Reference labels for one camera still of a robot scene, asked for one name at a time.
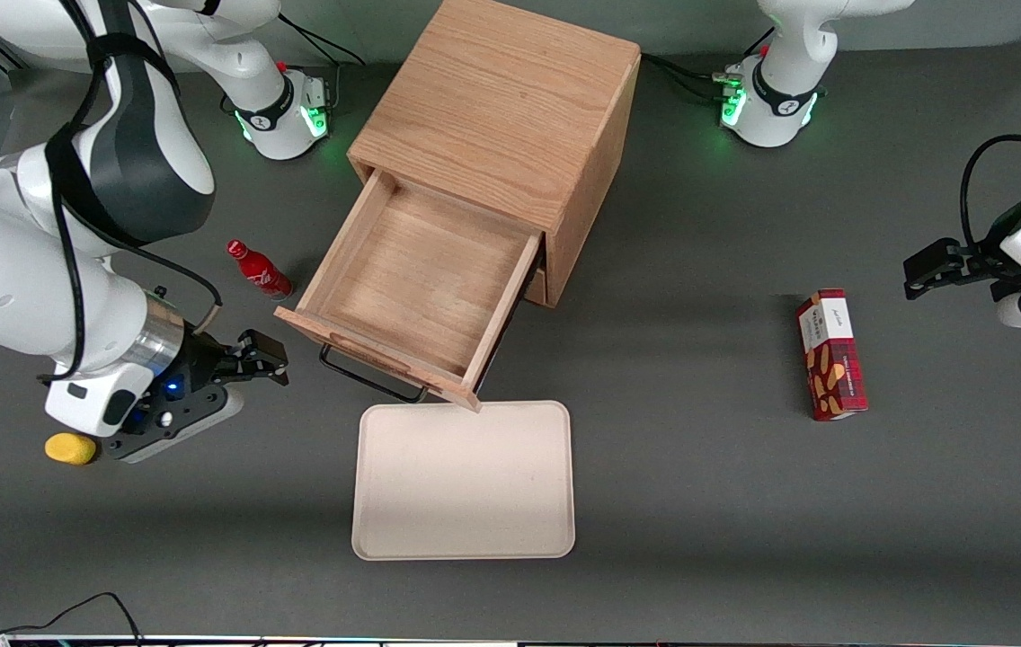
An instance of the wooden cabinet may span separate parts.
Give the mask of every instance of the wooden cabinet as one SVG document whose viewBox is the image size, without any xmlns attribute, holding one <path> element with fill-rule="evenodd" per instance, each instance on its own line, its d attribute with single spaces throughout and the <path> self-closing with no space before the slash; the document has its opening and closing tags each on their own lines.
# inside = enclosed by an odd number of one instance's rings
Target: wooden cabinet
<svg viewBox="0 0 1021 647">
<path fill-rule="evenodd" d="M 639 50 L 444 0 L 351 144 L 364 188 L 294 311 L 310 339 L 477 410 L 522 295 L 553 307 L 614 180 Z"/>
</svg>

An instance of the open drawer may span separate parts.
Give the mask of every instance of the open drawer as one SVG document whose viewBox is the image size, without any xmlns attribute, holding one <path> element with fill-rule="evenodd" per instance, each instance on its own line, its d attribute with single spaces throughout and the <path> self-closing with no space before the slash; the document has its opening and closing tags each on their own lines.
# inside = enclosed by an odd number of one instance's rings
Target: open drawer
<svg viewBox="0 0 1021 647">
<path fill-rule="evenodd" d="M 542 233 L 382 170 L 367 180 L 286 320 L 330 348 L 478 410 L 477 391 L 535 273 Z"/>
</svg>

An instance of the red bottle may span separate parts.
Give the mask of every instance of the red bottle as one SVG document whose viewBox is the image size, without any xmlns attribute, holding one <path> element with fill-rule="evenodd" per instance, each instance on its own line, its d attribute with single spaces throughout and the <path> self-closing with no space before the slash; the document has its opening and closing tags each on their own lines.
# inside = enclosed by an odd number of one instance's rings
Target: red bottle
<svg viewBox="0 0 1021 647">
<path fill-rule="evenodd" d="M 239 261 L 239 270 L 243 271 L 248 282 L 259 286 L 264 295 L 273 300 L 291 296 L 291 280 L 278 270 L 265 255 L 248 250 L 247 245 L 243 245 L 243 241 L 238 239 L 227 244 L 227 251 Z"/>
</svg>

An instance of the yellow sponge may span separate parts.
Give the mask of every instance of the yellow sponge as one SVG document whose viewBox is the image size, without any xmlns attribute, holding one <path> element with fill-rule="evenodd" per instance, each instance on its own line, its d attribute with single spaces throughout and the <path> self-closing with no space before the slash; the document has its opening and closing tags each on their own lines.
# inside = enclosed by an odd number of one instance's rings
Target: yellow sponge
<svg viewBox="0 0 1021 647">
<path fill-rule="evenodd" d="M 47 457 L 67 465 L 87 465 L 95 458 L 95 441 L 82 434 L 62 432 L 43 443 Z"/>
</svg>

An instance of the red box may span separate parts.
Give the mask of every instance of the red box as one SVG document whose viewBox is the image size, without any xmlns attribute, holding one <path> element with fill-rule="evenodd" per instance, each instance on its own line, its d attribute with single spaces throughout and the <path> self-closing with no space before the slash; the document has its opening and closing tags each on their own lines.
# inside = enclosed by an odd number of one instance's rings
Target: red box
<svg viewBox="0 0 1021 647">
<path fill-rule="evenodd" d="M 815 420 L 839 420 L 867 410 L 867 387 L 846 310 L 846 292 L 816 292 L 798 308 L 798 328 L 807 352 L 807 384 L 815 400 Z"/>
</svg>

